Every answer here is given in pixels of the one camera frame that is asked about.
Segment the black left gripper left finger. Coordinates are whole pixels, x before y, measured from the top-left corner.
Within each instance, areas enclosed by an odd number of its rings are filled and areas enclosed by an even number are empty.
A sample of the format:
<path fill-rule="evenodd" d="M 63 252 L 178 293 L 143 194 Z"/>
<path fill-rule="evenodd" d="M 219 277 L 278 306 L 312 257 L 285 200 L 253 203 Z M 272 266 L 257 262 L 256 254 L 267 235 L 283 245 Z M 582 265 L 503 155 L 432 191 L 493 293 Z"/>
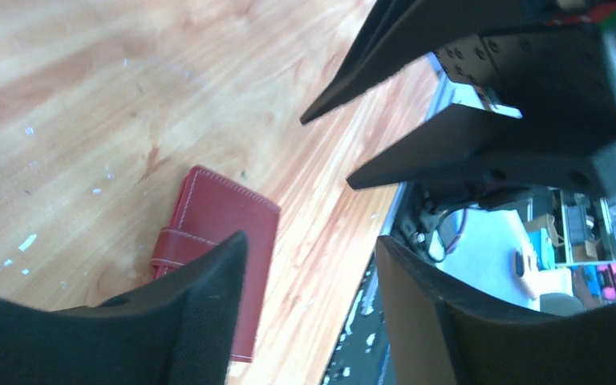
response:
<path fill-rule="evenodd" d="M 246 254 L 237 232 L 95 307 L 44 311 L 0 298 L 0 384 L 223 384 Z"/>

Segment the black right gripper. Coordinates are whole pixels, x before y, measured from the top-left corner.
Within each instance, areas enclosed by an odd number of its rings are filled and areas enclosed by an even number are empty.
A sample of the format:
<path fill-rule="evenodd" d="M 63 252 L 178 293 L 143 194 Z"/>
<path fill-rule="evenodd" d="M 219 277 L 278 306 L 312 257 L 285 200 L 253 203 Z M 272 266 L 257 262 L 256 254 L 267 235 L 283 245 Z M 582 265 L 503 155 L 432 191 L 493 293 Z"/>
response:
<path fill-rule="evenodd" d="M 546 20 L 551 1 L 377 1 L 308 124 L 433 51 L 450 78 L 521 118 L 453 104 L 363 164 L 353 189 L 404 181 L 616 194 L 616 15 Z"/>

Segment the red card holder wallet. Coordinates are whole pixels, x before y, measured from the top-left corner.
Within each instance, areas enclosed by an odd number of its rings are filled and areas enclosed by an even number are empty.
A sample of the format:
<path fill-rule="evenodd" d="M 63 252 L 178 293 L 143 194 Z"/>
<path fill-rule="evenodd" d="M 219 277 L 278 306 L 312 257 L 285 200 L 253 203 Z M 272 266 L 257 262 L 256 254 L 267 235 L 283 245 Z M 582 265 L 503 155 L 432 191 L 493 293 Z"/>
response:
<path fill-rule="evenodd" d="M 193 167 L 184 178 L 170 222 L 160 231 L 150 265 L 155 279 L 210 251 L 237 231 L 248 241 L 244 287 L 231 359 L 253 360 L 281 209 L 214 171 Z"/>

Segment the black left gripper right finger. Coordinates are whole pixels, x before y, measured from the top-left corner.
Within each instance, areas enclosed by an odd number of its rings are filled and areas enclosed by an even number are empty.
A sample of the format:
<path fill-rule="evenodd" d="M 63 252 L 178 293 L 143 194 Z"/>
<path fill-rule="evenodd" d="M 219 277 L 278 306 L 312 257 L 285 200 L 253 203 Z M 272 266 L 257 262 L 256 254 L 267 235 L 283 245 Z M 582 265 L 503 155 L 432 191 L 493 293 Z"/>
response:
<path fill-rule="evenodd" d="M 375 246 L 399 384 L 616 384 L 616 303 L 570 316 L 495 298 L 389 236 Z"/>

